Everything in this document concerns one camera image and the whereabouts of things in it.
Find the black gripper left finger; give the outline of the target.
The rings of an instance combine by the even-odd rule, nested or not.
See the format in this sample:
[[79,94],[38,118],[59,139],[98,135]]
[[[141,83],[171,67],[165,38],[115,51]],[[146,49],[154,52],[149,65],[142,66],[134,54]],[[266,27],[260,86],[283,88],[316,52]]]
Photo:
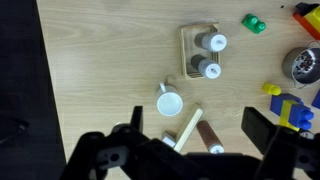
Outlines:
[[131,116],[130,125],[137,131],[143,131],[143,107],[135,106]]

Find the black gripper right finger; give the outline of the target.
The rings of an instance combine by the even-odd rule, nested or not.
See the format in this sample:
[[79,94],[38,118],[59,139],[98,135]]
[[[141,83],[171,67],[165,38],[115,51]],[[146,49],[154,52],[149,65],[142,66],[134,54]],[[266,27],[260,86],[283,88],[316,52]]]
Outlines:
[[245,107],[241,129],[262,155],[274,152],[277,127],[254,107]]

